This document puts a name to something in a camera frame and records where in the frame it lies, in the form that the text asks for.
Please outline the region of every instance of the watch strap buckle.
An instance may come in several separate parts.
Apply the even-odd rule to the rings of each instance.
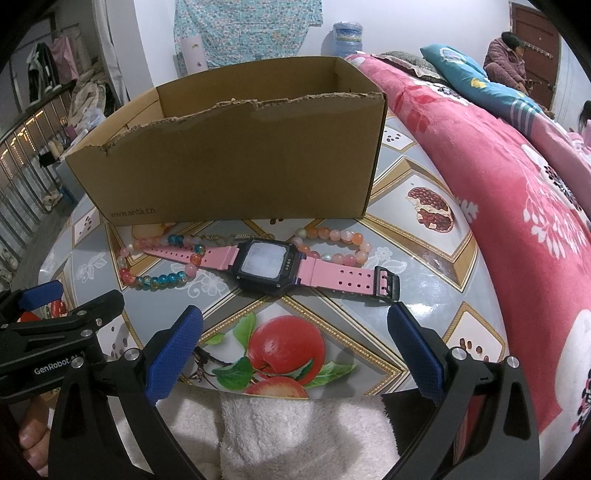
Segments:
[[[398,302],[400,300],[399,276],[377,265],[374,268],[374,294],[371,296],[390,304]]]

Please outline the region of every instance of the floor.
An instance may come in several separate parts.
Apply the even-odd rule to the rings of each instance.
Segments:
[[[45,215],[39,229],[12,279],[12,291],[19,288],[31,288],[37,285],[39,269],[49,250],[57,240],[66,220],[72,214],[75,205],[67,199],[61,199],[49,215]]]

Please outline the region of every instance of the patterned tablecloth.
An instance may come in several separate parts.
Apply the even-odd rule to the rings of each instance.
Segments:
[[[431,196],[437,194],[435,198],[444,200],[440,203],[443,208],[433,210],[417,204],[409,195],[413,189]],[[437,222],[428,220],[434,218],[433,214],[439,214]],[[383,394],[414,387],[388,334],[385,303],[307,287],[273,300],[246,294],[227,274],[205,269],[199,269],[195,279],[180,287],[137,290],[123,286],[119,280],[119,249],[134,238],[164,233],[225,238],[248,234],[287,240],[297,228],[308,225],[350,229],[362,233],[374,247],[365,268],[381,265],[400,276],[401,300],[423,326],[434,329],[449,346],[466,348],[474,358],[500,361],[508,354],[501,311],[466,220],[477,215],[478,207],[456,203],[426,153],[402,122],[390,114],[371,201],[363,219],[232,220],[114,227],[84,197],[41,267],[39,282],[60,280],[68,310],[114,288],[123,292],[123,315],[99,331],[103,351],[113,359],[127,348],[141,348],[156,331],[170,327],[186,306],[193,304],[201,309],[205,320],[200,346],[219,363],[209,361],[197,372],[197,364],[191,359],[183,371],[185,381],[207,388],[282,397]],[[351,253],[348,247],[332,242],[311,244],[320,254]],[[169,274],[182,267],[146,255],[134,256],[130,262],[134,274],[150,276]],[[282,325],[288,323],[277,321],[277,317],[286,315],[311,325],[283,329]],[[274,325],[266,325],[265,332],[260,332],[266,337],[264,341],[293,343],[297,347],[269,354],[265,358],[270,367],[259,368],[289,372],[291,378],[271,376],[269,381],[256,372],[251,377],[251,362],[243,359],[264,353],[255,351],[262,347],[249,343],[249,339],[253,331],[256,333],[268,322]],[[222,372],[216,370],[227,364],[232,366]],[[320,365],[315,378],[306,375]]]

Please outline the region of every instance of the woman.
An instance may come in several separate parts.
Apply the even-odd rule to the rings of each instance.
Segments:
[[[491,42],[484,60],[484,69],[491,82],[529,95],[525,88],[525,42],[512,32],[503,32],[500,38]]]

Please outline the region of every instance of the wooden door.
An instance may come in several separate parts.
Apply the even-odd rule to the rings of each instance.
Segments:
[[[532,8],[512,4],[512,17],[513,32],[526,43],[527,77],[542,81],[534,86],[531,97],[549,109],[558,76],[560,34],[542,12]]]

